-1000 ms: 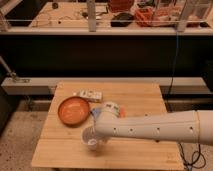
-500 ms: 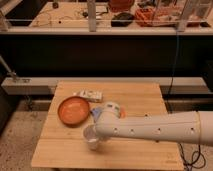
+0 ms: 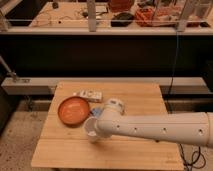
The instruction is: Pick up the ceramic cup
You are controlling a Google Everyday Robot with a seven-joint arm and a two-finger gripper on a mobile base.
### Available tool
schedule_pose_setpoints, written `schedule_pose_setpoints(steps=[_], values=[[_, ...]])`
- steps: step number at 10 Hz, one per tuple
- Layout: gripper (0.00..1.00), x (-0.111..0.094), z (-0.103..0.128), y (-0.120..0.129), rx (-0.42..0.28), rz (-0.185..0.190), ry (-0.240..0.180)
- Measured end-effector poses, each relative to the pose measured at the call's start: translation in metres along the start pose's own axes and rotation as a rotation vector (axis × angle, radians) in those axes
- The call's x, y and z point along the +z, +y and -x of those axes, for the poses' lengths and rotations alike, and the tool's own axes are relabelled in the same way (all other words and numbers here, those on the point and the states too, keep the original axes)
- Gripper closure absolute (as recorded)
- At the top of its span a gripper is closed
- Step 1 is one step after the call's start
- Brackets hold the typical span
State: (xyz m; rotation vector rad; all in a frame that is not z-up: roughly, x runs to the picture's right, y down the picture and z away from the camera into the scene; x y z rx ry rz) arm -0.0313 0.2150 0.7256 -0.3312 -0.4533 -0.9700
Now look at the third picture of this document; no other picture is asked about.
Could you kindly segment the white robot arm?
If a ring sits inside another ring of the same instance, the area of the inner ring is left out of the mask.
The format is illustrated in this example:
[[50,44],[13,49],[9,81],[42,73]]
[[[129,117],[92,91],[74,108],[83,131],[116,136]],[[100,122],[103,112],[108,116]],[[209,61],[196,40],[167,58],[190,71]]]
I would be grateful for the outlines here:
[[95,128],[104,135],[122,135],[213,148],[213,113],[124,115],[124,103],[109,99]]

